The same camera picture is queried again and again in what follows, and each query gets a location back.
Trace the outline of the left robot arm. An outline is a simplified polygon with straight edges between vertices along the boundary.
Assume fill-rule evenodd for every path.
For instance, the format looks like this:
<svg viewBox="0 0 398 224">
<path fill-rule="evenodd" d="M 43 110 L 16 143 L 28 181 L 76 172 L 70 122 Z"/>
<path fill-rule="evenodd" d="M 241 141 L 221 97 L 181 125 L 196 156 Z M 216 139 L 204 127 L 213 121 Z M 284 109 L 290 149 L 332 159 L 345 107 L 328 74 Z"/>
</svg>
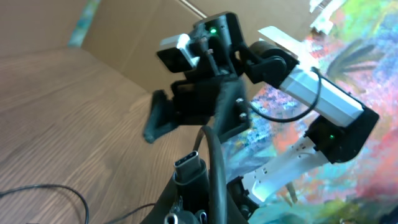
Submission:
<svg viewBox="0 0 398 224">
<path fill-rule="evenodd" d="M 215 170 L 197 151 L 177 161 L 166 188 L 143 223 L 247 223 L 268 197 L 304 173 L 328 163 L 322 145 L 305 136 L 262 167 L 225 180 L 221 146 L 210 141 Z"/>
</svg>

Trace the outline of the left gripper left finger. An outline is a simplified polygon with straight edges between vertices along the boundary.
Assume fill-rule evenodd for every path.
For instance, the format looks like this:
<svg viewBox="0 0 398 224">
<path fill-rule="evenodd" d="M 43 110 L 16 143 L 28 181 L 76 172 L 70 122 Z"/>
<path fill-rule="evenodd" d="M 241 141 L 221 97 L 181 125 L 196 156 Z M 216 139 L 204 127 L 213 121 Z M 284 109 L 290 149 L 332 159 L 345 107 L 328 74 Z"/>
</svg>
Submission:
<svg viewBox="0 0 398 224">
<path fill-rule="evenodd" d="M 182 211 L 183 198 L 177 190 L 174 178 L 171 177 L 153 209 L 141 221 L 141 224 L 183 224 Z"/>
</svg>

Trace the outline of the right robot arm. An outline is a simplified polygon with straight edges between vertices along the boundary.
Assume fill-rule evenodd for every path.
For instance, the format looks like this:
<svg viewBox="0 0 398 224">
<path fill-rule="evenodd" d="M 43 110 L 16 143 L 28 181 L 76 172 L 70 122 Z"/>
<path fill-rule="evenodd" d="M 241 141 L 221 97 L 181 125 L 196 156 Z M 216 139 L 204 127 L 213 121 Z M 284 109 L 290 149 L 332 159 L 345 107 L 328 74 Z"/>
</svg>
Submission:
<svg viewBox="0 0 398 224">
<path fill-rule="evenodd" d="M 264 41 L 247 45 L 232 12 L 200 20 L 191 33 L 162 40 L 157 56 L 170 72 L 183 73 L 185 79 L 172 83 L 172 99 L 163 90 L 153 93 L 143 132 L 147 142 L 181 125 L 206 125 L 211 119 L 221 142 L 247 130 L 253 106 L 242 75 L 316 111 L 318 118 L 305 136 L 331 163 L 355 158 L 379 119 L 375 111 L 286 51 Z"/>
</svg>

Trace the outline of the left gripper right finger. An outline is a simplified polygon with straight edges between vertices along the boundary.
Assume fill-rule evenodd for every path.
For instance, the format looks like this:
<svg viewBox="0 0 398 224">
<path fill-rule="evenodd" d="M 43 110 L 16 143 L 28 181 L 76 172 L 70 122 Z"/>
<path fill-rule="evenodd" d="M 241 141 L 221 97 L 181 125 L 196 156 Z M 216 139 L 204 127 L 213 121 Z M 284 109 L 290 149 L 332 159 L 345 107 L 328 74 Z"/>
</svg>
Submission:
<svg viewBox="0 0 398 224">
<path fill-rule="evenodd" d="M 227 191 L 227 224 L 249 224 Z"/>
</svg>

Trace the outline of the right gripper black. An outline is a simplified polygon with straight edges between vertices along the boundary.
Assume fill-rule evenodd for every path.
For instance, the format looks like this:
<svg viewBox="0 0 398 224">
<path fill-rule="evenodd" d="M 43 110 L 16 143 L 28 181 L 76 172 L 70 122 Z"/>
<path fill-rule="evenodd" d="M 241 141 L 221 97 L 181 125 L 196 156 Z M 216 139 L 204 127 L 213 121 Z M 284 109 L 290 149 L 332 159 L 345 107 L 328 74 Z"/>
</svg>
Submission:
<svg viewBox="0 0 398 224">
<path fill-rule="evenodd" d="M 207 124 L 212 116 L 220 143 L 251 125 L 245 85 L 236 73 L 226 44 L 211 37 L 191 46 L 200 56 L 199 63 L 196 69 L 184 73 L 186 79 L 171 84 L 172 100 L 163 90 L 152 94 L 143 132 L 148 143 L 173 131 L 178 124 Z"/>
</svg>

